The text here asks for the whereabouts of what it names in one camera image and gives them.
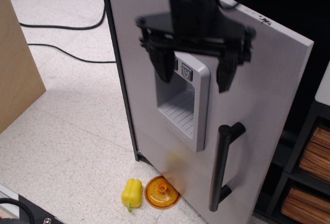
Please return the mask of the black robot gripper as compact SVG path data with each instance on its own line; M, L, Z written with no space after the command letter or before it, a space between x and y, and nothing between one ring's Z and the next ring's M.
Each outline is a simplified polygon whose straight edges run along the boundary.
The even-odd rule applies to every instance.
M175 51L220 56L219 93L229 91L237 65L251 60L255 29L226 17L219 0L169 0L169 3L169 12L135 20L142 31L141 45L149 53L159 78L165 83L171 81Z

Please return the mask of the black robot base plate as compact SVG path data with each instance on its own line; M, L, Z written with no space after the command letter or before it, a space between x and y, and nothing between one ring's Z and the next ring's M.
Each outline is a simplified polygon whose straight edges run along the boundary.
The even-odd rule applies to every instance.
M1 184L1 223L65 223Z

